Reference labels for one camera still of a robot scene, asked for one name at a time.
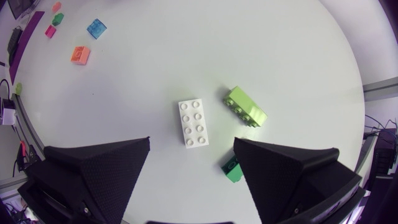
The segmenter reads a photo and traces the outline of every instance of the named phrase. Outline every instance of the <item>small orange block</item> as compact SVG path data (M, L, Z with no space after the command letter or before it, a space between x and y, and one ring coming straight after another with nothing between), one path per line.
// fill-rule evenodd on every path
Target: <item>small orange block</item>
M62 4L60 2L56 2L53 6L52 6L52 13L56 13L60 8L61 8Z
M75 47L70 61L77 65L86 65L90 50L88 47Z

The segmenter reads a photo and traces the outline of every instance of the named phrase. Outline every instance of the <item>blue transparent lego brick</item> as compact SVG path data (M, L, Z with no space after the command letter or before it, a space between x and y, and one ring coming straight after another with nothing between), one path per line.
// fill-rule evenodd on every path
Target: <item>blue transparent lego brick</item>
M95 19L94 22L87 27L87 31L95 38L98 39L100 35L106 30L106 26L99 20Z

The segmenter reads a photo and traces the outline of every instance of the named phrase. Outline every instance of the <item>table surface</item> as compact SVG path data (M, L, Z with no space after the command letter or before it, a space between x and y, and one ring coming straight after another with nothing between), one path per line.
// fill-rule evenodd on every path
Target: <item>table surface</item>
M62 2L52 39L44 10L16 76L45 145L75 147L150 136L151 151L124 219L260 223L243 178L220 166L234 137L309 149L337 147L354 169L364 98L338 24L317 0ZM107 30L95 40L86 28ZM70 62L75 46L87 65ZM268 115L246 127L222 97L239 85ZM186 149L178 102L201 98L209 145Z

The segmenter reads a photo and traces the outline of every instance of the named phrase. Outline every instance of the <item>green lego brick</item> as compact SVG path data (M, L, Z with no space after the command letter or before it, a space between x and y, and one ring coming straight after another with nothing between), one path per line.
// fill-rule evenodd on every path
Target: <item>green lego brick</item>
M63 14L62 13L58 13L57 15L55 15L54 19L52 20L52 25L53 26L57 26L62 22L63 19Z
M22 93L22 84L21 83L17 83L17 86L15 87L15 94L20 96Z
M234 183L241 180L241 177L243 176L241 165L239 165L236 156L233 156L232 159L230 159L221 169L224 171L228 179Z
M238 86L224 97L224 103L251 127L260 127L268 117Z

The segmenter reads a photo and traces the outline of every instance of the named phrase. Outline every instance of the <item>pink lego brick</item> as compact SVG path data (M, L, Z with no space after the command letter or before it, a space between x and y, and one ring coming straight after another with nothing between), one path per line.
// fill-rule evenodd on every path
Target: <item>pink lego brick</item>
M51 38L54 35L55 31L57 31L57 29L54 26L49 25L49 28L47 28L44 34L47 37Z
M86 65L90 50L88 47L75 47L70 61L77 65Z
M58 10L60 10L62 4L60 2L56 2L53 6L52 6L52 13L56 13Z

